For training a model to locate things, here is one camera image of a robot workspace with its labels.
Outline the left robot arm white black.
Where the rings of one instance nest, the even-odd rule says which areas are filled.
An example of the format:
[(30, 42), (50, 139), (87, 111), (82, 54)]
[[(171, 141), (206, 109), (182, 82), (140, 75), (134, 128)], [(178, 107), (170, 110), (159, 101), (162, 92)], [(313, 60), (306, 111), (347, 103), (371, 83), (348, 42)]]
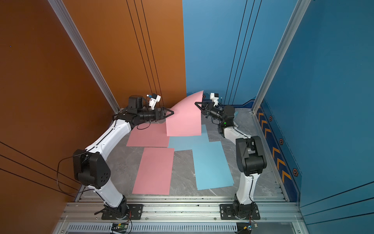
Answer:
[(156, 107), (160, 98), (157, 94), (146, 98), (130, 96), (128, 106), (113, 116), (108, 130), (86, 149), (78, 149), (73, 154), (75, 180), (102, 199), (104, 208), (100, 213), (103, 219), (122, 220), (130, 217), (127, 199), (111, 181), (111, 170), (106, 160), (119, 141), (134, 127), (164, 120), (174, 114), (166, 107)]

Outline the pink paper small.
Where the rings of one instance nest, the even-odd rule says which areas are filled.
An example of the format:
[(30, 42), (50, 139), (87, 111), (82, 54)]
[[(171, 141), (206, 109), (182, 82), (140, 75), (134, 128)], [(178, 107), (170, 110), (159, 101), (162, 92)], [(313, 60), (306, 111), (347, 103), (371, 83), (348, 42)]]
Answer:
[(203, 91), (194, 93), (171, 108), (174, 114), (166, 118), (167, 136), (191, 137), (202, 134), (201, 111), (195, 105), (202, 101), (202, 97)]

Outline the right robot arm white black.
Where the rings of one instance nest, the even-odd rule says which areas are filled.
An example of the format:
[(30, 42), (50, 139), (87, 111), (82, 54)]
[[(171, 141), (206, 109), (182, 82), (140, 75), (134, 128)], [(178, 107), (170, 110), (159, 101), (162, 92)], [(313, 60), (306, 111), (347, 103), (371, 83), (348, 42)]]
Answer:
[(259, 136), (240, 131), (234, 121), (235, 108), (219, 107), (214, 102), (196, 102), (206, 118), (218, 120), (218, 132), (236, 146), (236, 162), (241, 173), (240, 183), (232, 204), (221, 204), (222, 220), (259, 220), (260, 213), (254, 201), (255, 186), (260, 174), (267, 167), (263, 142)]

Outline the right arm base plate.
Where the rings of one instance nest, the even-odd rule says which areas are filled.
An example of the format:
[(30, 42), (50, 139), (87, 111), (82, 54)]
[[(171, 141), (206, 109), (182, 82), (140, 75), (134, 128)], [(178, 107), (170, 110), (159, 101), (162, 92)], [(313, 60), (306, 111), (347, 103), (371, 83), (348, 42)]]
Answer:
[(221, 220), (260, 220), (257, 204), (220, 204)]

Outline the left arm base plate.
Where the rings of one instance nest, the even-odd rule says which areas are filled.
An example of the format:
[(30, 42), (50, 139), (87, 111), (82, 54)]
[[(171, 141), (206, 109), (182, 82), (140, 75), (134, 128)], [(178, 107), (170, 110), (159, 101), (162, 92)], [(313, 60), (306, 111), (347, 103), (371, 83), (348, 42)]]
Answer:
[(102, 210), (102, 220), (140, 220), (143, 213), (143, 204), (128, 204), (120, 208), (106, 207)]

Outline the pink paper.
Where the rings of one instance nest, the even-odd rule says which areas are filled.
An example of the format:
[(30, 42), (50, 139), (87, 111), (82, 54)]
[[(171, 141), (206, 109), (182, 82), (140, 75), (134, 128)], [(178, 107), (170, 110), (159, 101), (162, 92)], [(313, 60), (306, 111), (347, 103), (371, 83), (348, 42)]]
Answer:
[(132, 193), (169, 195), (173, 159), (173, 148), (145, 148)]
[(169, 136), (165, 123), (153, 123), (143, 130), (135, 127), (127, 142), (128, 147), (168, 147), (168, 145)]

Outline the light blue paper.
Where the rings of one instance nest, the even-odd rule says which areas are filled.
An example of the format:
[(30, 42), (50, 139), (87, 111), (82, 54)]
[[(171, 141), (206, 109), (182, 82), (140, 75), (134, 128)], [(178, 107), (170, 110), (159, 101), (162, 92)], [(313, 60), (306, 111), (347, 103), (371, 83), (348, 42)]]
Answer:
[(192, 147), (198, 190), (234, 185), (234, 180), (220, 141), (197, 144)]
[(202, 125), (200, 136), (171, 136), (169, 138), (168, 148), (174, 151), (192, 150), (195, 145), (209, 143), (206, 125)]

